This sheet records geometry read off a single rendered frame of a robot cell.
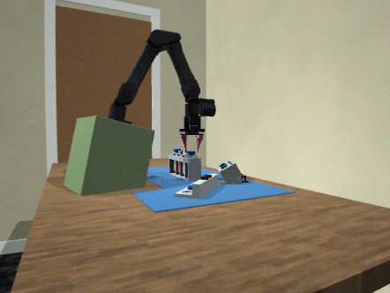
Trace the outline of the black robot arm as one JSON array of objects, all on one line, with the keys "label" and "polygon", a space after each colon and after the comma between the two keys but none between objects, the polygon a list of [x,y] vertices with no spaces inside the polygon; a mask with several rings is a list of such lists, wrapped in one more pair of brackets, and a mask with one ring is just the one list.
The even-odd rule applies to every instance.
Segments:
[{"label": "black robot arm", "polygon": [[190,129],[190,131],[199,131],[201,117],[215,115],[214,100],[199,98],[199,84],[186,61],[180,40],[179,33],[158,29],[151,32],[137,63],[119,89],[118,96],[114,101],[115,104],[110,104],[109,117],[107,118],[132,124],[132,122],[124,121],[127,109],[124,105],[132,103],[155,57],[164,50],[167,50],[170,56],[179,78],[185,102],[188,102],[185,104],[184,128]]}]

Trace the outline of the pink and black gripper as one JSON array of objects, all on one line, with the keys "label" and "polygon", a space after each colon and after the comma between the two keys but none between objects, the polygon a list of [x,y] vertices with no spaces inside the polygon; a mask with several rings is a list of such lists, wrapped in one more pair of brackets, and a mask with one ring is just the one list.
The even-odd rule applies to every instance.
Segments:
[{"label": "pink and black gripper", "polygon": [[190,131],[190,129],[179,129],[179,132],[185,131],[185,133],[180,133],[180,137],[184,143],[184,149],[185,152],[187,150],[187,144],[186,144],[186,135],[197,135],[197,152],[199,151],[199,145],[204,138],[204,134],[199,134],[199,131],[205,132],[205,129],[199,129],[199,131]]}]

